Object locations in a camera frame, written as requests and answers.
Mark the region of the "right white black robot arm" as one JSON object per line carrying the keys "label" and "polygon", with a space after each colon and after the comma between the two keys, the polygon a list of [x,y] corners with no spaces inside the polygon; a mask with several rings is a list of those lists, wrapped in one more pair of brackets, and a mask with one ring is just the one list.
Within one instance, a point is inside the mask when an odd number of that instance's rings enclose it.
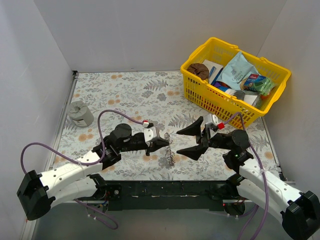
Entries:
{"label": "right white black robot arm", "polygon": [[320,201],[312,192],[290,186],[262,167],[244,129],[220,133],[225,124],[209,114],[177,131],[178,135],[195,136],[196,145],[180,149],[177,154],[197,161],[208,148],[228,150],[223,154],[227,167],[235,174],[226,186],[232,199],[243,197],[271,214],[293,240],[307,240],[320,229]]}

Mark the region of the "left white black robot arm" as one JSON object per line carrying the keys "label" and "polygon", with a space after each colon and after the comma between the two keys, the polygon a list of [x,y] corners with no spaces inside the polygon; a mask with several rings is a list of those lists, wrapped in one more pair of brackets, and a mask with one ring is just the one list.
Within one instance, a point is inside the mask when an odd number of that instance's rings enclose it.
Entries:
{"label": "left white black robot arm", "polygon": [[169,144],[153,125],[132,134],[128,124],[118,124],[102,143],[75,162],[41,173],[26,172],[17,197],[29,221],[39,219],[54,206],[73,199],[101,200],[107,191],[98,172],[119,162],[122,152],[144,150],[149,156]]}

